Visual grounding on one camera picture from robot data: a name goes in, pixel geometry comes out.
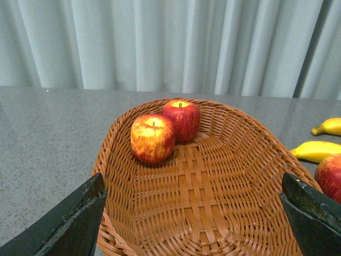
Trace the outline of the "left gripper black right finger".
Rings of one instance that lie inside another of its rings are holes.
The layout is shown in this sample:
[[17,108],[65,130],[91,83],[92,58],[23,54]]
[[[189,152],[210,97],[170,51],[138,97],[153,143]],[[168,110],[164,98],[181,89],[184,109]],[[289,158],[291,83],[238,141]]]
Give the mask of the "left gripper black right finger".
[[303,255],[340,255],[340,204],[286,172],[279,195]]

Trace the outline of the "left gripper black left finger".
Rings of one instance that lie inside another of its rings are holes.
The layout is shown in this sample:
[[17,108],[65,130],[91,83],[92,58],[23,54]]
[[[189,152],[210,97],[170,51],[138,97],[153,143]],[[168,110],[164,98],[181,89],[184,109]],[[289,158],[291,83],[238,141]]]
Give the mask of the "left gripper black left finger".
[[1,246],[1,255],[94,255],[106,196],[97,173]]

